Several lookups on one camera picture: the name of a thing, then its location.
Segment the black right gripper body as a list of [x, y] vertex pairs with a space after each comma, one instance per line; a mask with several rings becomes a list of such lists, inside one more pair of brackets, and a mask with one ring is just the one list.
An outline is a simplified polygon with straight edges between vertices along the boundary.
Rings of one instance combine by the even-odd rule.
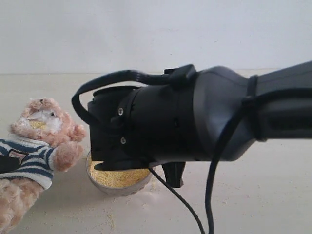
[[120, 86], [94, 92], [88, 111], [95, 169], [121, 171], [202, 160], [202, 88]]

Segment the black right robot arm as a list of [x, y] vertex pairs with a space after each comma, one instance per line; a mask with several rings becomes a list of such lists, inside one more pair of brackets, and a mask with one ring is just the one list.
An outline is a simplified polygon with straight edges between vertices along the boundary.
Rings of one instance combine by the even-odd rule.
[[312, 136], [312, 64], [246, 78], [193, 65], [101, 78], [88, 103], [92, 160], [117, 171], [162, 166], [182, 186], [188, 161], [235, 161], [256, 141]]

